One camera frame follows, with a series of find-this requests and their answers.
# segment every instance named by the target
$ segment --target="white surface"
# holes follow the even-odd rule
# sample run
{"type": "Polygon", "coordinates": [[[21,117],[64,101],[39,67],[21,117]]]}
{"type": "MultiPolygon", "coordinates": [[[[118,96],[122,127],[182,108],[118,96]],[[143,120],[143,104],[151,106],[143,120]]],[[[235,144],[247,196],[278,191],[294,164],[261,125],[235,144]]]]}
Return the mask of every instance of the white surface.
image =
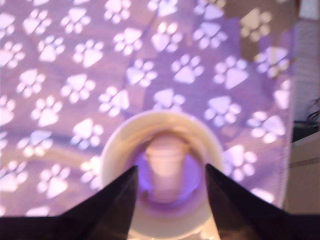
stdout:
{"type": "Polygon", "coordinates": [[[312,101],[320,97],[320,23],[300,19],[296,24],[295,55],[295,116],[304,121],[314,112],[309,109],[312,101]]]}
{"type": "Polygon", "coordinates": [[[318,20],[319,0],[302,0],[299,16],[300,18],[318,20]]]}

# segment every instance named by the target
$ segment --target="pink object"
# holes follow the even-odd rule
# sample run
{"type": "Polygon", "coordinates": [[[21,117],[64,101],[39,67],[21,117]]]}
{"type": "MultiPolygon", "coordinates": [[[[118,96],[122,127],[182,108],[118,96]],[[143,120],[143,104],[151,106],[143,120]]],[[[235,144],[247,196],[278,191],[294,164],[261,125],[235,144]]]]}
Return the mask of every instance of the pink object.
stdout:
{"type": "Polygon", "coordinates": [[[162,133],[151,141],[145,153],[152,170],[152,200],[162,204],[176,201],[182,190],[188,145],[173,133],[162,133]]]}

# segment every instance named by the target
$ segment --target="purple fabric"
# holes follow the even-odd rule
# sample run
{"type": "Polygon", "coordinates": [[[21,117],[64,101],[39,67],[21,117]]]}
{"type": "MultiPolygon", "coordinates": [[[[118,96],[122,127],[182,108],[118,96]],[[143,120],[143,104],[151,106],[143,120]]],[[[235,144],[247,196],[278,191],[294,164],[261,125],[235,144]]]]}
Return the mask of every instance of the purple fabric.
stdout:
{"type": "Polygon", "coordinates": [[[230,177],[282,206],[293,1],[210,2],[1,1],[2,215],[57,215],[94,194],[110,135],[151,109],[202,120],[230,177]]]}

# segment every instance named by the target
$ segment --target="black pointed object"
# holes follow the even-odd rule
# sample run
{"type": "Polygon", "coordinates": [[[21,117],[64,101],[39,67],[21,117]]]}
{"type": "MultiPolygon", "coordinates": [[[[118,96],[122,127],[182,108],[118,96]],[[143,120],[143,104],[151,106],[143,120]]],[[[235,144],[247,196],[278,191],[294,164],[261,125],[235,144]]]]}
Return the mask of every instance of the black pointed object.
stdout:
{"type": "Polygon", "coordinates": [[[59,216],[0,217],[0,240],[126,240],[137,189],[138,169],[133,166],[59,216]]]}
{"type": "Polygon", "coordinates": [[[210,208],[219,234],[246,240],[320,240],[320,215],[289,214],[253,195],[210,164],[205,166],[210,208]]]}

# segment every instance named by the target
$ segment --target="dark plastic piece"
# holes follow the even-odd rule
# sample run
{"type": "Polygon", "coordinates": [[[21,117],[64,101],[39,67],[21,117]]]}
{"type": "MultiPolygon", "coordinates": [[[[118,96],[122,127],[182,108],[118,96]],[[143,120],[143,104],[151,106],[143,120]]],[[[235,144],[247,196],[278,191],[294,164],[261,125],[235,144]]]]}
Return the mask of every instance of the dark plastic piece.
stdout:
{"type": "Polygon", "coordinates": [[[289,214],[253,195],[210,164],[205,166],[205,179],[221,239],[320,240],[320,215],[289,214]]]}
{"type": "Polygon", "coordinates": [[[133,166],[59,216],[1,217],[0,240],[126,240],[138,189],[133,166]]]}

